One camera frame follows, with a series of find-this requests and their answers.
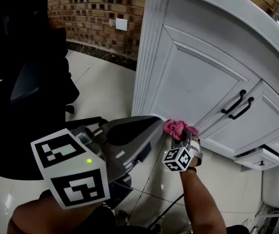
wall outlet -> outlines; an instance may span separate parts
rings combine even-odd
[[[116,29],[127,30],[128,20],[116,18]]]

black drawer handle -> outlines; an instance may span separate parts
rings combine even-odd
[[[237,119],[237,118],[239,118],[240,116],[242,116],[244,113],[246,113],[246,112],[249,110],[249,108],[251,107],[251,104],[252,104],[253,101],[254,101],[254,98],[253,98],[253,97],[250,97],[250,98],[248,99],[248,103],[249,103],[248,106],[245,107],[243,110],[241,110],[237,115],[235,115],[235,116],[230,115],[229,118],[231,118],[231,119]]]
[[[234,105],[231,106],[227,111],[225,109],[222,109],[221,110],[222,113],[229,114],[231,111],[233,111],[242,102],[242,99],[243,99],[244,95],[246,94],[246,90],[241,90],[239,94],[240,94],[239,100],[236,101],[234,103]]]

cable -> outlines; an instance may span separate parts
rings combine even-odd
[[[163,217],[163,215],[165,215],[165,214],[171,209],[171,207],[174,206],[174,204],[175,204],[176,202],[178,202],[183,196],[184,196],[184,194],[182,194],[181,196],[179,196],[179,197],[177,198],[177,200],[175,200],[175,201],[168,207],[168,209],[166,209],[159,217],[157,217],[157,219],[156,219],[150,226],[147,227],[147,229],[150,230],[150,229],[158,222],[158,220],[161,219],[161,218]]]

pink cloth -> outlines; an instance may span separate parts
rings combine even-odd
[[[182,141],[181,136],[183,133],[184,127],[187,127],[193,135],[198,136],[199,132],[195,127],[189,127],[183,120],[174,121],[168,120],[167,123],[163,126],[163,130],[171,135],[174,139]]]

black strap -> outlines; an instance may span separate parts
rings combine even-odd
[[[197,170],[196,170],[196,168],[195,167],[187,167],[187,170],[193,170],[193,171],[195,171],[195,173],[197,173]]]

